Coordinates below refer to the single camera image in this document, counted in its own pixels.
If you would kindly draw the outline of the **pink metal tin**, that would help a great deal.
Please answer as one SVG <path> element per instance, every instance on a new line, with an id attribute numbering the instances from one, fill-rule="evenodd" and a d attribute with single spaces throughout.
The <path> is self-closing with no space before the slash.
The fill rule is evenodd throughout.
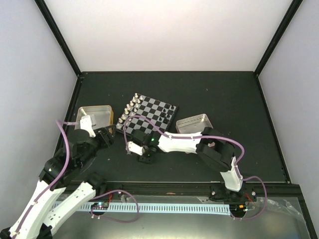
<path id="1" fill-rule="evenodd" d="M 176 131 L 181 134 L 202 132 L 206 127 L 213 128 L 206 114 L 184 118 L 176 122 Z"/>

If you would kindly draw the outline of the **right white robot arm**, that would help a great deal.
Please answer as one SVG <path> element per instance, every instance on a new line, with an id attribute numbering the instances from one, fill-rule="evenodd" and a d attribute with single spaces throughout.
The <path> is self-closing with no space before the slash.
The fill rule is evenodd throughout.
<path id="1" fill-rule="evenodd" d="M 238 161 L 244 155 L 243 146 L 211 127 L 186 134 L 136 130 L 127 142 L 127 149 L 145 163 L 150 163 L 152 155 L 158 152 L 196 154 L 210 169 L 220 173 L 229 199 L 237 201 L 245 194 L 243 176 L 238 168 Z"/>

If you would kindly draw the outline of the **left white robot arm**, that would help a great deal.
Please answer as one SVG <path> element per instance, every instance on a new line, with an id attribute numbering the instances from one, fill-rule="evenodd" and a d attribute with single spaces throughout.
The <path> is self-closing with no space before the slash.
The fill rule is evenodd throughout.
<path id="1" fill-rule="evenodd" d="M 84 129 L 76 129 L 70 136 L 62 133 L 64 146 L 45 163 L 30 201 L 15 224 L 1 231 L 2 239 L 51 239 L 79 206 L 106 195 L 106 180 L 93 172 L 57 208 L 52 208 L 97 152 L 114 143 L 115 125 L 93 132 L 94 137 Z"/>

